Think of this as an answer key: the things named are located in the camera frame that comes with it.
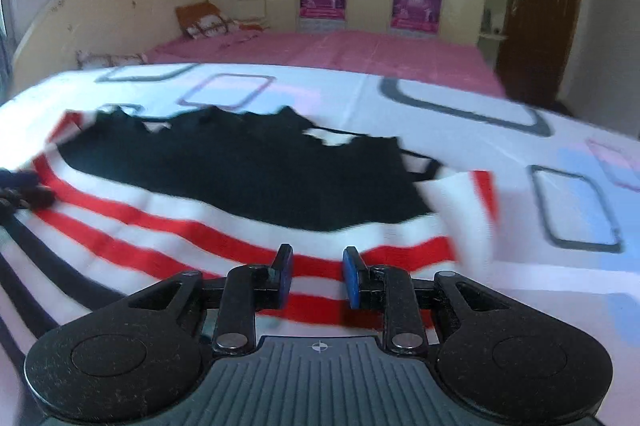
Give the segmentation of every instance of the metal rivet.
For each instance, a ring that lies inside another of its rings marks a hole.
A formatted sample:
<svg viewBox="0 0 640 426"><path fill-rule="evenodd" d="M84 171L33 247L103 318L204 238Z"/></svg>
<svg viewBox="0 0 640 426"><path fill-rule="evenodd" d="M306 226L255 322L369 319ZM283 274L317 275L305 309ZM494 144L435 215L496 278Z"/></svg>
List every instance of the metal rivet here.
<svg viewBox="0 0 640 426"><path fill-rule="evenodd" d="M228 334L222 334L218 336L216 343L220 348L228 348L229 350L237 350L245 346L249 340L244 334L238 334L237 332L229 332Z"/></svg>
<svg viewBox="0 0 640 426"><path fill-rule="evenodd" d="M418 348L422 344L422 338L418 334L403 332L402 334L395 335L392 339L392 342L398 348L413 350L414 348Z"/></svg>

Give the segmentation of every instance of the pillow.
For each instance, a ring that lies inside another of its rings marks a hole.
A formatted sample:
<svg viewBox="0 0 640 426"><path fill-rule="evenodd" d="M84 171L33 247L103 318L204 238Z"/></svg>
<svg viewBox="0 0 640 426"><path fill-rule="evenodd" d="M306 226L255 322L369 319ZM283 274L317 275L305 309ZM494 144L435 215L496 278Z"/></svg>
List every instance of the pillow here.
<svg viewBox="0 0 640 426"><path fill-rule="evenodd" d="M238 21L230 18L209 0L175 8L178 24L189 38L211 38L238 30L259 30L264 27L258 19Z"/></svg>
<svg viewBox="0 0 640 426"><path fill-rule="evenodd" d="M84 51L76 52L76 62L78 63L78 70L148 64L144 54L94 54Z"/></svg>

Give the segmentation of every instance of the brown door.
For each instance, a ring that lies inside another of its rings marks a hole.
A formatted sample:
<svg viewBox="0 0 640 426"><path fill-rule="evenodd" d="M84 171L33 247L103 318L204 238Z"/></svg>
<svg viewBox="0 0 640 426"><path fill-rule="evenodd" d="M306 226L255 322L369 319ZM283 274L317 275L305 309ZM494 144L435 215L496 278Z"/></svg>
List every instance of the brown door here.
<svg viewBox="0 0 640 426"><path fill-rule="evenodd" d="M564 73L580 0L510 0L497 73L508 96L549 107Z"/></svg>

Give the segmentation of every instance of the orange pillow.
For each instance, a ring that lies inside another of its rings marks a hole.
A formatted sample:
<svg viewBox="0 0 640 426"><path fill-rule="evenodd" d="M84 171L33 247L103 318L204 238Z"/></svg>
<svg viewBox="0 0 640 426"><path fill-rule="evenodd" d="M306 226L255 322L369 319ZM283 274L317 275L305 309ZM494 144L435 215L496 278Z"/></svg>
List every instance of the orange pillow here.
<svg viewBox="0 0 640 426"><path fill-rule="evenodd" d="M209 38L238 29L238 24L209 0L175 8L182 31L195 39Z"/></svg>

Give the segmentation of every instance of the cream headboard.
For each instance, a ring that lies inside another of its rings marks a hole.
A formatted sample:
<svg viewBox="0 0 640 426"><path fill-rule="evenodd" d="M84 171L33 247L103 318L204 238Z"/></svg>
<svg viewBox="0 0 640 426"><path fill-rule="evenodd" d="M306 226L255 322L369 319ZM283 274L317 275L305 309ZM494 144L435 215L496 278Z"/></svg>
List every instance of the cream headboard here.
<svg viewBox="0 0 640 426"><path fill-rule="evenodd" d="M177 38L175 7L202 1L51 0L15 53L12 95L47 76L75 69L76 51L141 53Z"/></svg>

